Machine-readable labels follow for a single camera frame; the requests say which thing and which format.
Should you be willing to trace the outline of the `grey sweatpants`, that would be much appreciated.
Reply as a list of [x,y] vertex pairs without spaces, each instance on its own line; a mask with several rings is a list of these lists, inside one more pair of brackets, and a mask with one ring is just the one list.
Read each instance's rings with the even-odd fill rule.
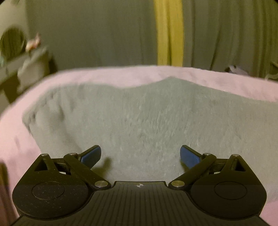
[[186,168],[182,145],[241,155],[277,199],[277,104],[168,78],[135,88],[67,85],[44,93],[23,122],[43,153],[60,158],[99,145],[94,172],[110,182],[170,182]]

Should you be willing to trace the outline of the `pink bed blanket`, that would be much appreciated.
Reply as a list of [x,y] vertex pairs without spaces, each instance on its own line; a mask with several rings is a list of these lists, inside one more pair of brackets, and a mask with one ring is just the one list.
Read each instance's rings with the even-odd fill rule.
[[[48,76],[32,87],[1,115],[1,196],[12,191],[35,159],[43,153],[23,122],[24,113],[51,89],[81,84],[135,88],[168,78],[185,80],[206,88],[257,101],[277,104],[277,83],[225,72],[171,66],[135,66],[74,69]],[[261,217],[277,225],[277,199],[266,201]]]

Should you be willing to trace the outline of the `small pink figurine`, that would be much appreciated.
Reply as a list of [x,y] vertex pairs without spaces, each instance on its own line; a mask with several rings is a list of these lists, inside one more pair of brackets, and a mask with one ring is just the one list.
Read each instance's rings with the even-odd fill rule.
[[34,39],[27,41],[25,51],[30,52],[31,50],[36,49],[38,46],[40,46],[40,44],[41,44],[41,35],[40,33],[37,33]]

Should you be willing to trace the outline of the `round mirror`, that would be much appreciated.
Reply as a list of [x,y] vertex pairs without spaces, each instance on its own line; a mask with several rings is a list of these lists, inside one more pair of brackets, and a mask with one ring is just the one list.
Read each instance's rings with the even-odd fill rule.
[[1,55],[8,62],[25,51],[26,36],[16,26],[7,28],[1,36]]

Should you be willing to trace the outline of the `yellow curtain strip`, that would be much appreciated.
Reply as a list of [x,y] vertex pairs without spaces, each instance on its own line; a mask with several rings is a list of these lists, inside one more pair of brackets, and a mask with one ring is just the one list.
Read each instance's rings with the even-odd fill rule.
[[181,0],[153,1],[156,19],[157,64],[183,66],[184,20]]

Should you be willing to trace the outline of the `grey chair cushion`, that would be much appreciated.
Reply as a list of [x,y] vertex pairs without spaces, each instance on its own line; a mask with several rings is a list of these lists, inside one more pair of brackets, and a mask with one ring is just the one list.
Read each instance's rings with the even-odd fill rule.
[[49,52],[47,47],[39,48],[24,61],[17,71],[19,86],[17,93],[22,93],[40,79],[50,74]]

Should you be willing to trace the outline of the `grey curtain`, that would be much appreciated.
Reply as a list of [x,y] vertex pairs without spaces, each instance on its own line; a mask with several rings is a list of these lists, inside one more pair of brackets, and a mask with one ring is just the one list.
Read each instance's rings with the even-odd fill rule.
[[[182,1],[183,67],[265,77],[277,62],[277,1]],[[158,65],[153,1],[27,1],[58,69]]]

